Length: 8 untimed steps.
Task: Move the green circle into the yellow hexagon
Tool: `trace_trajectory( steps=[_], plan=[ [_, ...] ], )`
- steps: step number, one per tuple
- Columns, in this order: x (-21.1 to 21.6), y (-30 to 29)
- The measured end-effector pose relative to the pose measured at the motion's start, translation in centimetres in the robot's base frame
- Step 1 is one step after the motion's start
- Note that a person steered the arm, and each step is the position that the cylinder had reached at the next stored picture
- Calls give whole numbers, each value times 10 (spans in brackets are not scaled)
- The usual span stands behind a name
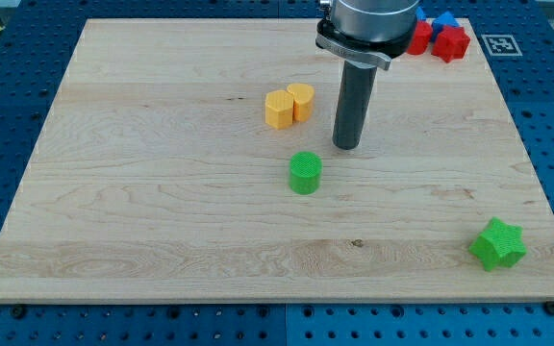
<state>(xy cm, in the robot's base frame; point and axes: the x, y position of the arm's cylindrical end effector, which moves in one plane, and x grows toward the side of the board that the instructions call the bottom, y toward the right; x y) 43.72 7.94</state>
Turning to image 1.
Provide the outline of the blue block behind arm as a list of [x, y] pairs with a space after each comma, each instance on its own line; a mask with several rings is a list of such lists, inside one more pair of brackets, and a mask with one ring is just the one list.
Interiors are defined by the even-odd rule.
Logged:
[[415, 14], [416, 14], [416, 18], [417, 18], [418, 21], [426, 21], [427, 20], [426, 12], [424, 11], [424, 9], [421, 6], [418, 6], [416, 8]]

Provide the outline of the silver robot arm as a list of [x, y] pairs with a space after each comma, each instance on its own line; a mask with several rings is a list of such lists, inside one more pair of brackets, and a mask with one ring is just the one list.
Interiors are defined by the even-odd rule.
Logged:
[[417, 22], [418, 0], [326, 0], [328, 21], [346, 37], [385, 42], [407, 34]]

